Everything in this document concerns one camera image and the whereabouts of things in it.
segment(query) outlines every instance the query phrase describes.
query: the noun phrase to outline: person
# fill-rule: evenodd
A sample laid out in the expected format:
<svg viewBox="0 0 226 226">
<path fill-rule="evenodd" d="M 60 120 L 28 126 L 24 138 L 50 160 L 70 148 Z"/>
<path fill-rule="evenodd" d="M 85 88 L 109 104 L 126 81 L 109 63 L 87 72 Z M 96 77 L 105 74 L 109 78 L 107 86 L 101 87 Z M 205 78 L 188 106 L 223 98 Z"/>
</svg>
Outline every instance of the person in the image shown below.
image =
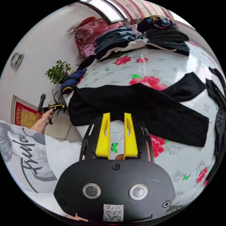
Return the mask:
<svg viewBox="0 0 226 226">
<path fill-rule="evenodd" d="M 0 152 L 11 176 L 31 200 L 61 216 L 85 220 L 64 213 L 53 195 L 63 171 L 79 160 L 81 143 L 59 142 L 45 135 L 52 117 L 50 109 L 30 129 L 0 120 Z"/>
</svg>

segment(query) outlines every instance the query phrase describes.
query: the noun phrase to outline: qr code label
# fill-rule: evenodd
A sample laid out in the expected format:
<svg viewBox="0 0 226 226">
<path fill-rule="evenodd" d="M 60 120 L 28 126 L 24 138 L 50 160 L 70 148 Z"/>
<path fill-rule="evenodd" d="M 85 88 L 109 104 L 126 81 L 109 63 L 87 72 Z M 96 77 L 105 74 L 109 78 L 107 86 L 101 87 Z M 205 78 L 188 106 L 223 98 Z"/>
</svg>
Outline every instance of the qr code label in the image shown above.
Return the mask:
<svg viewBox="0 0 226 226">
<path fill-rule="evenodd" d="M 103 221 L 123 221 L 124 205 L 104 204 Z"/>
</svg>

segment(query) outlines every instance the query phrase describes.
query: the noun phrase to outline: window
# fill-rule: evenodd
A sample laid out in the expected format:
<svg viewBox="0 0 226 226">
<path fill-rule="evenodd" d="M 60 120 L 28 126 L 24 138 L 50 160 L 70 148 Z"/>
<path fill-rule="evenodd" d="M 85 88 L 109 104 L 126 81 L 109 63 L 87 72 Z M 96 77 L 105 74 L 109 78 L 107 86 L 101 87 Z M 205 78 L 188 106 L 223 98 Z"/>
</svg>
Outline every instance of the window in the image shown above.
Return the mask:
<svg viewBox="0 0 226 226">
<path fill-rule="evenodd" d="M 125 13 L 110 0 L 80 0 L 79 3 L 95 10 L 108 24 L 125 21 L 127 19 Z"/>
</svg>

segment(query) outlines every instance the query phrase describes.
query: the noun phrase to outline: red flower print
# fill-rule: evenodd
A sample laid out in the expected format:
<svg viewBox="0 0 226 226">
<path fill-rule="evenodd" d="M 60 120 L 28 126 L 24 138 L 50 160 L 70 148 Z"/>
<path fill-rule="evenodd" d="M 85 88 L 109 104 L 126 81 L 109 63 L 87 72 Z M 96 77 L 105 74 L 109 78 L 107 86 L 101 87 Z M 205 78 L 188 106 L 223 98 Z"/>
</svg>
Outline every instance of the red flower print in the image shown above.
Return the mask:
<svg viewBox="0 0 226 226">
<path fill-rule="evenodd" d="M 130 56 L 124 56 L 124 57 L 120 57 L 118 58 L 114 64 L 116 64 L 117 66 L 118 65 L 121 65 L 121 64 L 125 64 L 127 62 L 131 61 L 131 57 Z"/>
<path fill-rule="evenodd" d="M 79 80 L 78 84 L 81 82 L 82 79 L 85 78 L 85 76 L 86 76 L 86 75 L 83 75 L 83 76 L 81 77 L 81 79 Z"/>
<path fill-rule="evenodd" d="M 204 184 L 203 184 L 203 187 L 205 187 L 208 182 L 209 182 L 209 180 L 205 181 Z"/>
<path fill-rule="evenodd" d="M 130 85 L 133 85 L 133 84 L 136 84 L 136 83 L 142 83 L 143 85 L 146 85 L 146 86 L 149 86 L 153 89 L 157 89 L 157 90 L 164 90 L 167 88 L 167 85 L 165 84 L 159 84 L 160 82 L 160 79 L 158 78 L 155 78 L 154 76 L 145 76 L 143 78 L 133 78 L 129 84 Z"/>
<path fill-rule="evenodd" d="M 136 59 L 136 62 L 137 63 L 144 63 L 144 62 L 147 62 L 148 61 L 148 58 L 139 58 L 139 59 Z"/>
<path fill-rule="evenodd" d="M 165 151 L 162 145 L 165 144 L 166 139 L 163 139 L 161 137 L 158 137 L 152 134 L 150 134 L 150 137 L 152 142 L 154 158 L 157 158 L 159 156 L 159 153 L 163 153 Z"/>
<path fill-rule="evenodd" d="M 203 169 L 203 171 L 199 174 L 198 178 L 196 179 L 196 183 L 199 183 L 202 181 L 202 179 L 205 177 L 206 173 L 207 173 L 208 168 L 205 167 Z"/>
<path fill-rule="evenodd" d="M 209 57 L 208 57 L 209 58 Z M 209 60 L 215 65 L 215 63 L 209 58 Z"/>
<path fill-rule="evenodd" d="M 195 46 L 195 47 L 198 47 L 196 44 L 194 44 L 193 42 L 188 42 L 188 43 L 190 43 L 190 44 L 192 44 L 193 46 Z"/>
</svg>

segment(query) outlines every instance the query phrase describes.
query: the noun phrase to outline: stack of folded clothes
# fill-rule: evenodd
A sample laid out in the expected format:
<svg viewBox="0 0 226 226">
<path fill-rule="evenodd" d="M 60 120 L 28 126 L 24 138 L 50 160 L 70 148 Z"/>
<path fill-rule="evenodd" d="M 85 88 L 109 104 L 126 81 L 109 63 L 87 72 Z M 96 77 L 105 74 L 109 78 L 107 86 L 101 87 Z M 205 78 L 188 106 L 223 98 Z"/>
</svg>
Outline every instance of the stack of folded clothes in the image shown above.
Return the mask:
<svg viewBox="0 0 226 226">
<path fill-rule="evenodd" d="M 189 56 L 189 47 L 185 43 L 189 41 L 189 37 L 178 29 L 170 18 L 159 15 L 150 16 L 137 25 L 137 30 L 145 33 L 148 39 L 147 48 Z"/>
<path fill-rule="evenodd" d="M 102 59 L 106 54 L 109 55 L 117 48 L 125 48 L 132 41 L 143 39 L 144 35 L 137 36 L 136 32 L 129 27 L 119 27 L 110 30 L 95 40 L 95 58 Z"/>
</svg>

